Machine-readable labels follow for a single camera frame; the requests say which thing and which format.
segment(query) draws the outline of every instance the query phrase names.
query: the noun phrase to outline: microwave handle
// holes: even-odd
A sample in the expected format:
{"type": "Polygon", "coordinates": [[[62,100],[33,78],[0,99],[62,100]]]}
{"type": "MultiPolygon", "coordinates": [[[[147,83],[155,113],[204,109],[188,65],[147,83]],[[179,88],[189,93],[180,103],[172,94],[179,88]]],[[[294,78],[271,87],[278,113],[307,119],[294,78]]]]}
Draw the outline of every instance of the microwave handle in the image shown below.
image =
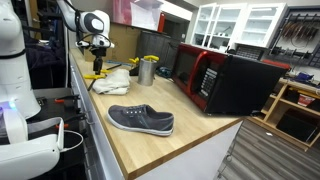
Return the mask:
{"type": "Polygon", "coordinates": [[[192,68],[191,75],[190,75],[190,78],[189,78],[189,83],[188,83],[188,85],[187,85],[187,93],[188,93],[189,95],[192,95],[191,87],[192,87],[193,80],[194,80],[194,78],[195,78],[195,76],[196,76],[196,74],[197,74],[197,72],[198,72],[199,64],[200,64],[200,62],[204,59],[204,57],[207,56],[207,54],[208,54],[208,51],[202,51],[202,52],[198,55],[198,57],[197,57],[197,59],[196,59],[196,61],[195,61],[195,63],[194,63],[194,66],[193,66],[193,68],[192,68]]]}

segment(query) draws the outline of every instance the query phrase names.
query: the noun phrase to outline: gray sneaker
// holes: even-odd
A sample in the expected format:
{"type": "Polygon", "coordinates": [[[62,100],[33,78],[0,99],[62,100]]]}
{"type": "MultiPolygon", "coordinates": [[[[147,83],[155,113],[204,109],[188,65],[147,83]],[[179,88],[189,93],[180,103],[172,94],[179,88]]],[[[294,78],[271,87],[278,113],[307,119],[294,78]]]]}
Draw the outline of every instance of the gray sneaker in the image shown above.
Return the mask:
{"type": "Polygon", "coordinates": [[[156,112],[149,105],[123,107],[113,105],[108,110],[109,121],[117,128],[169,136],[173,131],[173,115],[156,112]]]}

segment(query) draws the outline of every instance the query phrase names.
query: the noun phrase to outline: microwave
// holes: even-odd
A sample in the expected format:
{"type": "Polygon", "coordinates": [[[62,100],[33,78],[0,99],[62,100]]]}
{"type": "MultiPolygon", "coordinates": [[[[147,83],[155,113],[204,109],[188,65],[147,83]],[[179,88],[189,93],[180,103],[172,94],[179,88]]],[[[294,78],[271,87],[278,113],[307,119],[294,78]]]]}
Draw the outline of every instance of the microwave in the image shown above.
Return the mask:
{"type": "Polygon", "coordinates": [[[260,112],[286,69],[241,56],[180,44],[172,79],[207,114],[260,112]]]}

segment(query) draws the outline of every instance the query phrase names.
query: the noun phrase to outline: cabinet door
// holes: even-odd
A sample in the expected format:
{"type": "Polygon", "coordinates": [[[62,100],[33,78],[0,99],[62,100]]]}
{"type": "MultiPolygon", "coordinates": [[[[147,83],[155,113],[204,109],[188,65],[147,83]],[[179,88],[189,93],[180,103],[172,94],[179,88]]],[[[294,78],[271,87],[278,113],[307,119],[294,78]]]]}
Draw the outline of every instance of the cabinet door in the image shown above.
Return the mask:
{"type": "Polygon", "coordinates": [[[239,29],[239,20],[244,15],[246,6],[246,3],[219,6],[215,23],[211,29],[209,28],[211,32],[208,48],[225,51],[227,46],[231,46],[234,32],[239,29]]]}
{"type": "Polygon", "coordinates": [[[203,5],[199,7],[197,19],[195,21],[194,29],[191,35],[192,45],[197,46],[206,46],[209,40],[209,32],[211,32],[210,26],[212,28],[212,24],[214,24],[213,19],[214,13],[216,9],[216,3],[203,5]]]}
{"type": "Polygon", "coordinates": [[[249,5],[236,42],[267,48],[285,9],[285,3],[249,5]]]}

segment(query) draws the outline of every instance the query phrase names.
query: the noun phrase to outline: white cloth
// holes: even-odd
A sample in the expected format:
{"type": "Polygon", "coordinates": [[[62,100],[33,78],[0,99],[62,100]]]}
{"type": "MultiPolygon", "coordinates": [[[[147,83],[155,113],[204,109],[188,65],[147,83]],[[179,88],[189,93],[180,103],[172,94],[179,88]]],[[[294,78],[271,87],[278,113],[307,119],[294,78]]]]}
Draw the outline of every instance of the white cloth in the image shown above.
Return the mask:
{"type": "Polygon", "coordinates": [[[98,94],[118,94],[128,93],[130,87],[129,71],[117,69],[108,74],[105,79],[97,79],[92,89],[98,94]]]}

